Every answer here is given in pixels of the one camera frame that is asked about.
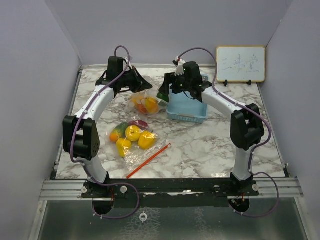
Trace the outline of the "red zipper clear bag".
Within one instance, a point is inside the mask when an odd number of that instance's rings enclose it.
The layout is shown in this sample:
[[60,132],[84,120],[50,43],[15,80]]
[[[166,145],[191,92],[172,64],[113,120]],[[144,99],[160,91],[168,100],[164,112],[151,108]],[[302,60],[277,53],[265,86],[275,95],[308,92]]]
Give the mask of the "red zipper clear bag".
[[[149,128],[147,130],[141,130],[141,134],[144,131],[149,131],[151,133],[156,134],[157,138],[154,145],[151,148],[146,150],[138,146],[138,141],[135,141],[135,142],[131,141],[132,145],[131,145],[130,151],[125,157],[121,157],[118,153],[116,142],[110,141],[110,133],[116,126],[118,126],[122,122],[129,123],[130,121],[133,121],[133,120],[145,121],[148,124]],[[134,115],[130,118],[127,118],[121,121],[119,124],[112,127],[109,131],[106,132],[106,139],[108,140],[109,143],[112,144],[113,149],[115,150],[115,155],[124,161],[126,168],[128,169],[128,173],[125,175],[126,179],[132,178],[143,167],[145,167],[147,164],[149,164],[152,160],[154,160],[162,152],[164,152],[166,149],[168,149],[171,146],[171,143],[169,143],[168,140],[160,137],[160,135],[154,130],[154,128],[152,128],[150,124],[147,122],[147,119],[141,115]],[[122,136],[122,138],[127,139],[125,133]]]

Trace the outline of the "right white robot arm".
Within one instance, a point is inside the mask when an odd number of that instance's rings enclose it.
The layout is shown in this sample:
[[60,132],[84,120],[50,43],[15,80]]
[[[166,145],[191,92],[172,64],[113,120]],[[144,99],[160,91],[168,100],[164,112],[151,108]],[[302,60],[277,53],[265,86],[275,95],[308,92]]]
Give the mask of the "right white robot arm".
[[170,102],[170,94],[188,92],[192,100],[207,104],[230,120],[230,138],[236,147],[235,164],[229,189],[240,196],[248,189],[246,180],[252,179],[252,151],[265,134],[259,107],[243,105],[222,93],[209,81],[204,81],[195,61],[173,61],[175,71],[164,75],[157,98],[164,105]]

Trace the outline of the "green avocado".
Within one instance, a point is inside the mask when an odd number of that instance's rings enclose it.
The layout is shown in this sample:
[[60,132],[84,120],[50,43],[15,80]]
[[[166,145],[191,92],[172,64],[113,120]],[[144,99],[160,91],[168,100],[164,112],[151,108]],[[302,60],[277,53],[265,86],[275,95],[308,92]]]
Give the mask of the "green avocado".
[[168,105],[169,105],[169,102],[170,102],[170,98],[168,95],[165,95],[161,92],[158,92],[157,93],[157,99],[159,101],[158,105],[162,108],[166,108]]

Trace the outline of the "blue perforated plastic basket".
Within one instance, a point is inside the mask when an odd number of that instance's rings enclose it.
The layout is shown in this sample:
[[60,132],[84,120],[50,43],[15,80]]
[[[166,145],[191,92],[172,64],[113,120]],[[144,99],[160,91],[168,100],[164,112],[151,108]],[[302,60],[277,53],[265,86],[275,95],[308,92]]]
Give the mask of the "blue perforated plastic basket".
[[172,82],[169,86],[169,105],[166,109],[167,118],[170,120],[202,124],[207,118],[207,105],[199,100],[191,99],[188,92],[172,93],[172,83],[176,77],[180,76],[175,76],[172,72]]

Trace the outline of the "clear bag white zipper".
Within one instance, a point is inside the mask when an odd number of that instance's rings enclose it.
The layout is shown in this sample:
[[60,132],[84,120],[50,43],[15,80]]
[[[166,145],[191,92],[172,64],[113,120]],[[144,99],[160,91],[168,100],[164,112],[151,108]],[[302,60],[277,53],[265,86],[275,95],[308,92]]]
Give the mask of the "clear bag white zipper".
[[157,97],[155,90],[133,93],[127,100],[127,108],[145,116],[158,114],[169,103]]

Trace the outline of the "orange tangerine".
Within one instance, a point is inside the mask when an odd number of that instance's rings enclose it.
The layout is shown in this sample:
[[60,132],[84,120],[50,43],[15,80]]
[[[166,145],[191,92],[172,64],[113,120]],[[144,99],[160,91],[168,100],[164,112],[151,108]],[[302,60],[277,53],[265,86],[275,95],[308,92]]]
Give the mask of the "orange tangerine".
[[143,115],[147,115],[149,113],[143,104],[136,104],[135,107]]

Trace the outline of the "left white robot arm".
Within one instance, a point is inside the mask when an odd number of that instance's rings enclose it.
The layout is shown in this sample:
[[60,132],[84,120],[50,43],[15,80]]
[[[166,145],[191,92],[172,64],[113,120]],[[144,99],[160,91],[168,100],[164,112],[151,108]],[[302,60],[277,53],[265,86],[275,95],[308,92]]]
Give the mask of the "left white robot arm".
[[83,166],[88,180],[94,183],[94,193],[101,198],[110,193],[111,186],[107,182],[109,174],[98,157],[100,137],[97,122],[117,94],[124,90],[139,93],[152,87],[131,65],[130,59],[111,56],[107,70],[96,81],[88,101],[75,115],[67,115],[62,121],[63,150],[69,153],[73,163]]

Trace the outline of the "yellow orange fruit front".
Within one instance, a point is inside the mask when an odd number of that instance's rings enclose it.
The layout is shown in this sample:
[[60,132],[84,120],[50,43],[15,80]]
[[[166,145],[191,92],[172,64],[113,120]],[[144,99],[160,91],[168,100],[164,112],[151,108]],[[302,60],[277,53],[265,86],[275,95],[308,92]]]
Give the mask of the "yellow orange fruit front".
[[145,97],[144,96],[135,96],[132,98],[132,102],[135,104],[135,105],[144,105],[145,104]]

